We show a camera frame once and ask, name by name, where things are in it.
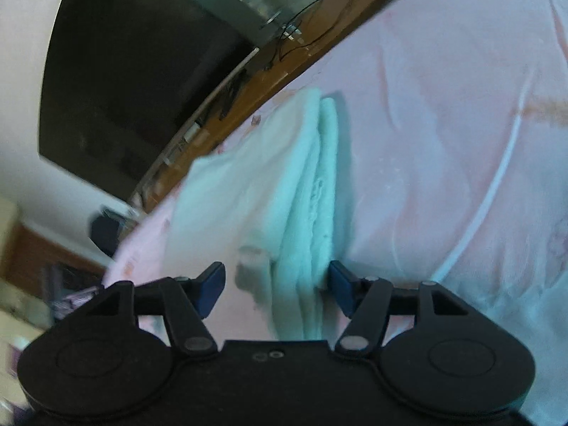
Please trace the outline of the brown wooden tv cabinet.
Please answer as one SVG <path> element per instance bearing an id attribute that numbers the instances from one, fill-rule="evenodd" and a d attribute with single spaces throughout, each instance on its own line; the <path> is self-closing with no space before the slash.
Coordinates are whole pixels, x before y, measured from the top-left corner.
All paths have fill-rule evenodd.
<path id="1" fill-rule="evenodd" d="M 190 116 L 172 141 L 138 183 L 129 203 L 144 213 L 151 212 L 180 183 L 191 163 L 212 152 L 254 111 L 331 48 L 381 9 L 387 0 L 317 0 L 307 5 L 276 40 L 247 58 L 228 79 L 207 97 Z M 248 79 L 222 121 L 219 112 L 228 83 L 246 68 Z M 171 166 L 163 163 L 165 152 L 194 123 L 201 131 Z"/>

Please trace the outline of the silver set-top box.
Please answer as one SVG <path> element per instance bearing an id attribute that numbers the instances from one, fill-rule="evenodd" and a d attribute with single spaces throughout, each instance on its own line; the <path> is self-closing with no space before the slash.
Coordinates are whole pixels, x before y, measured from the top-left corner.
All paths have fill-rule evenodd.
<path id="1" fill-rule="evenodd" d="M 168 151 L 165 152 L 163 163 L 171 166 L 178 159 L 179 155 L 184 151 L 187 145 L 197 136 L 201 131 L 202 125 L 199 122 L 194 122 L 181 137 L 172 144 Z"/>

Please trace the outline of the black remote control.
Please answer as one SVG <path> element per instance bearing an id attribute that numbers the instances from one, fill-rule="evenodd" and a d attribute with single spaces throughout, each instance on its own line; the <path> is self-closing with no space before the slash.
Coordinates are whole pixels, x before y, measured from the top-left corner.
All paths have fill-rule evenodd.
<path id="1" fill-rule="evenodd" d="M 222 107 L 219 112 L 219 120 L 226 118 L 231 111 L 235 100 L 237 99 L 242 86 L 246 84 L 249 74 L 246 68 L 240 70 L 235 77 L 228 83 L 226 92 L 222 99 Z"/>

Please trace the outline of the large black flat television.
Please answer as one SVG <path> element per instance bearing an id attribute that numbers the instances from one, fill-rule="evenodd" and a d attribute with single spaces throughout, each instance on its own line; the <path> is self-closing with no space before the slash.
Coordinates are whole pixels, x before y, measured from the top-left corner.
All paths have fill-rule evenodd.
<path id="1" fill-rule="evenodd" d="M 43 73 L 39 153 L 127 200 L 251 50 L 192 0 L 62 0 Z"/>

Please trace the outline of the white knitted small garment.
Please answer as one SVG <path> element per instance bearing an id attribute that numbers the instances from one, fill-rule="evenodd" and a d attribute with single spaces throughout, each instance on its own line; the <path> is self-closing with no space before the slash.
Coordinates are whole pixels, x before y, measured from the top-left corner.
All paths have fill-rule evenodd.
<path id="1" fill-rule="evenodd" d="M 302 88 L 239 143 L 196 160 L 170 221 L 163 273 L 223 263 L 206 318 L 216 342 L 332 339 L 326 270 L 335 249 L 344 96 Z"/>

